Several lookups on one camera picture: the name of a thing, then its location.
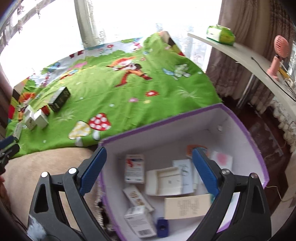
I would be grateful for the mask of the pink desk fan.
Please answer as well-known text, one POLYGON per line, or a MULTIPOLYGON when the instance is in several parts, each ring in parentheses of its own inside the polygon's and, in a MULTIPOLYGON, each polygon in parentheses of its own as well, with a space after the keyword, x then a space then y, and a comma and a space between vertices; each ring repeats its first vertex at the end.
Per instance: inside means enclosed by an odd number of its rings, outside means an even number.
POLYGON ((271 61, 271 65, 267 70, 267 74, 278 81, 278 70, 280 68, 280 62, 283 58, 286 58, 289 54, 289 43, 281 35, 277 35, 273 42, 275 55, 271 61))

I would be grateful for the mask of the white curved shelf table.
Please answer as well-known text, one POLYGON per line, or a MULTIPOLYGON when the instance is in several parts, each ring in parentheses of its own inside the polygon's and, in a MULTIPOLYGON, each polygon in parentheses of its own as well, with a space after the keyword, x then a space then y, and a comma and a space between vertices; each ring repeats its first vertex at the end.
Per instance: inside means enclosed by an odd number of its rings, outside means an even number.
POLYGON ((288 87, 284 85, 282 77, 279 77, 279 80, 276 81, 273 77, 270 77, 267 74, 267 69, 270 66, 270 62, 267 59, 253 50, 237 43, 234 43, 233 46, 229 46, 208 39, 205 35, 188 33, 188 36, 212 46, 228 57, 234 59, 251 72, 248 84, 237 104, 238 108, 241 108, 251 99, 251 95, 255 93, 256 85, 258 84, 258 81, 255 79, 258 78, 259 81, 261 81, 280 101, 290 117, 295 120, 295 97, 292 95, 292 92, 288 90, 288 87))

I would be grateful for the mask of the white logo box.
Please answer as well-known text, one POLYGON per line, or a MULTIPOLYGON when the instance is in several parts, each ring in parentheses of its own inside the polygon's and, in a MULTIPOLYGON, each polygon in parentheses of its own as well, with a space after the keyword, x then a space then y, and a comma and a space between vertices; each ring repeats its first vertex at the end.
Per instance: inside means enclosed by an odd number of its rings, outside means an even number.
POLYGON ((174 160, 173 166, 178 167, 182 176, 182 194, 194 192, 192 162, 190 159, 174 160))

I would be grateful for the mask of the green cartoon cloth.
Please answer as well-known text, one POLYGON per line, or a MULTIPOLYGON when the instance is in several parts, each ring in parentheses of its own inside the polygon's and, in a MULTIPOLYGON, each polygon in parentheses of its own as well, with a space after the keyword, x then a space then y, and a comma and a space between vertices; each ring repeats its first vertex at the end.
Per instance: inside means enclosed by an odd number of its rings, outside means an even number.
POLYGON ((6 135, 23 122, 18 156, 100 140, 221 102, 202 69, 161 33, 73 53, 23 82, 12 99, 6 135), (71 93, 59 112, 50 108, 45 128, 28 129, 23 113, 48 105, 60 87, 71 93))

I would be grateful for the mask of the white JI YIN MUSIC box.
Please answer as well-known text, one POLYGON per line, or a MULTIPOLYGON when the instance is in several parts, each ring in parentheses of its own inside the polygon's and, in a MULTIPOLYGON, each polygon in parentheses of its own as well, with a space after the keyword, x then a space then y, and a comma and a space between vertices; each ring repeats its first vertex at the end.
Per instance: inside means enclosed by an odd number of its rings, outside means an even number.
POLYGON ((45 128, 48 125, 48 119, 41 109, 36 111, 33 115, 34 121, 40 128, 45 128))

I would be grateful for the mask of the silver white cube box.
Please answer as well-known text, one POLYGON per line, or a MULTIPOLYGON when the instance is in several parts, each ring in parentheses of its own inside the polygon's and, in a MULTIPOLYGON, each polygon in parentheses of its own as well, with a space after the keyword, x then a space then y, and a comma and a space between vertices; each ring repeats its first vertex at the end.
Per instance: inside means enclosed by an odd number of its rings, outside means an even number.
POLYGON ((34 129, 35 126, 36 126, 36 122, 35 122, 35 119, 34 119, 34 114, 35 114, 35 112, 34 112, 33 108, 30 105, 28 105, 26 107, 26 109, 25 109, 25 111, 23 113, 24 124, 30 130, 34 129))

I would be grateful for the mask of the small blue cube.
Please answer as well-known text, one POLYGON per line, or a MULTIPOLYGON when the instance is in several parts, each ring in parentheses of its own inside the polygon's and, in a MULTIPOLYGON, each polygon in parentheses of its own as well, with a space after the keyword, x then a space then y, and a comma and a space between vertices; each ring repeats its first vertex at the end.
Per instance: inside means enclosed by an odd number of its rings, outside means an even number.
POLYGON ((159 238, 164 238, 169 236, 169 222, 167 219, 164 219, 163 217, 158 218, 156 228, 157 228, 157 236, 159 238))

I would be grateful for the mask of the beige sofa cushion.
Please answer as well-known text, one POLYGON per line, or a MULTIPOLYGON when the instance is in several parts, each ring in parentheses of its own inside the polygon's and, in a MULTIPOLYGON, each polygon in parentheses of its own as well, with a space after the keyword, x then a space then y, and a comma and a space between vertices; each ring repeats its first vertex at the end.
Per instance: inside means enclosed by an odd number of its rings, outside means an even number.
POLYGON ((4 203, 27 227, 31 201, 41 173, 64 174, 70 168, 78 167, 92 153, 93 150, 88 148, 60 148, 10 160, 3 174, 4 182, 1 183, 4 203))

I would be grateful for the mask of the silver green medicine box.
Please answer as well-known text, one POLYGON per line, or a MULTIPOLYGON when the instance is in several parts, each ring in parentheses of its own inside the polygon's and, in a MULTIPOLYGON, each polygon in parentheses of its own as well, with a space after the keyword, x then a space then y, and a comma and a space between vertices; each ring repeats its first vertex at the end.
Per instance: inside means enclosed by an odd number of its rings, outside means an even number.
POLYGON ((13 137, 16 139, 16 140, 19 140, 20 139, 20 136, 21 136, 21 133, 22 133, 22 130, 23 130, 23 122, 19 122, 16 124, 16 128, 13 132, 13 137))

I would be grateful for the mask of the white gold pattern box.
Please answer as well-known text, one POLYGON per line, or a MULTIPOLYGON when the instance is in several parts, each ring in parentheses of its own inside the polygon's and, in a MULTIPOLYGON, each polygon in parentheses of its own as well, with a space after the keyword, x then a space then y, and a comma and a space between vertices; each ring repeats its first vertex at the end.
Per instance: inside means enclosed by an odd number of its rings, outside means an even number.
POLYGON ((145 206, 149 212, 153 212, 153 206, 147 201, 135 185, 129 185, 123 189, 124 194, 133 206, 145 206))

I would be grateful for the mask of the green tissue pack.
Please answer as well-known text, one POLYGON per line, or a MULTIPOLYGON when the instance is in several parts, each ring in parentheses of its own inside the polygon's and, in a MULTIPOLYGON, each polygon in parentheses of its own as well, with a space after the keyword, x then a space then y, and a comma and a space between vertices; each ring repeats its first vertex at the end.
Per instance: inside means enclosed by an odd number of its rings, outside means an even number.
POLYGON ((220 44, 231 46, 233 46, 236 39, 230 28, 221 25, 209 26, 206 32, 206 37, 220 44))

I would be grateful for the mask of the small medicine box red-blue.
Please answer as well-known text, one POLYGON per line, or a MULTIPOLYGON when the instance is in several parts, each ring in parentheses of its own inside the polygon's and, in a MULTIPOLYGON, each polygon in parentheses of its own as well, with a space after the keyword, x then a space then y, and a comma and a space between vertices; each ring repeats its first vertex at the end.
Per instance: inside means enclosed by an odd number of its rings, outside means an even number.
POLYGON ((144 155, 126 155, 125 182, 144 184, 144 155))

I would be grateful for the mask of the purple white cardboard box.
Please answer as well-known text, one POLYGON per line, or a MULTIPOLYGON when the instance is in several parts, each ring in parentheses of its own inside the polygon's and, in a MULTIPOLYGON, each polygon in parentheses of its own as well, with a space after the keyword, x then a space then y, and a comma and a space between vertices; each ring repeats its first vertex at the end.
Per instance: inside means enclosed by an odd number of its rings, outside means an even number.
MULTIPOLYGON (((193 149, 201 148, 210 159, 213 151, 233 157, 232 173, 259 176, 263 189, 269 181, 267 168, 249 132, 236 115, 222 104, 179 114, 151 125, 143 126, 102 142, 107 151, 107 161, 100 173, 103 203, 116 234, 121 240, 189 240, 204 216, 168 220, 169 236, 139 238, 129 227, 124 215, 134 207, 123 192, 135 185, 153 206, 153 222, 164 218, 165 198, 210 194, 192 160, 193 149), (125 182, 126 155, 144 155, 144 184, 125 182), (145 193, 147 171, 173 167, 174 160, 190 159, 192 162, 193 188, 190 194, 177 196, 149 196, 145 193)), ((228 228, 239 193, 234 193, 219 231, 228 228)))

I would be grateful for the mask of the white open tray box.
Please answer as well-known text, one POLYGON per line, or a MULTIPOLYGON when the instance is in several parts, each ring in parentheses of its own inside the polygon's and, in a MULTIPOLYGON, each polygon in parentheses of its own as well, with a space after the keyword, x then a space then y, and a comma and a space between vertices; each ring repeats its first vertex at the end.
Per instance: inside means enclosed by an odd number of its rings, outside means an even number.
POLYGON ((145 175, 145 193, 149 196, 182 194, 183 178, 179 167, 150 170, 145 175))

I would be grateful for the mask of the black tall box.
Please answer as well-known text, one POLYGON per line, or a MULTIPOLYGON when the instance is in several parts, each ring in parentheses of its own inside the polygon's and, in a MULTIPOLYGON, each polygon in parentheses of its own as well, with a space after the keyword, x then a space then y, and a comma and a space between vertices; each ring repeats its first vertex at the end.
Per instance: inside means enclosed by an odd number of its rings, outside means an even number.
POLYGON ((55 113, 59 112, 62 106, 69 99, 70 95, 71 93, 69 92, 67 87, 60 87, 49 100, 49 108, 55 113))

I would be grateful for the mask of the beige text box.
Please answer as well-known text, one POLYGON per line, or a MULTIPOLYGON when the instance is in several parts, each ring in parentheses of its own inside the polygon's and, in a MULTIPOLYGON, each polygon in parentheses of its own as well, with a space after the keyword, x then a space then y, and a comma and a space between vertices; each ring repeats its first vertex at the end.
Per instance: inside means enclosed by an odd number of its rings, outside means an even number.
POLYGON ((164 218, 175 220, 205 216, 211 204, 211 194, 165 198, 164 218))

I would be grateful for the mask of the large white medicine box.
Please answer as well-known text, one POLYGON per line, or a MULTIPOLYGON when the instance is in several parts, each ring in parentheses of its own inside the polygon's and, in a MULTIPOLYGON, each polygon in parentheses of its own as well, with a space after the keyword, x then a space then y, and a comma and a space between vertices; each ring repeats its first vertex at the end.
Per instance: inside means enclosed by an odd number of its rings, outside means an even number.
POLYGON ((157 235, 152 216, 144 205, 128 209, 124 219, 139 238, 155 237, 157 235))

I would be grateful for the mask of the white box pink print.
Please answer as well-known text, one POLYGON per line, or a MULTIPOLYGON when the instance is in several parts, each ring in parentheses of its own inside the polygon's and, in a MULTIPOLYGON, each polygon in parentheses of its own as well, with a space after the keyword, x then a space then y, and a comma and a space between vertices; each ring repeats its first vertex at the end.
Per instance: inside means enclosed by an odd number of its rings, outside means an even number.
POLYGON ((221 169, 232 171, 233 157, 222 152, 213 151, 210 159, 215 161, 221 169))

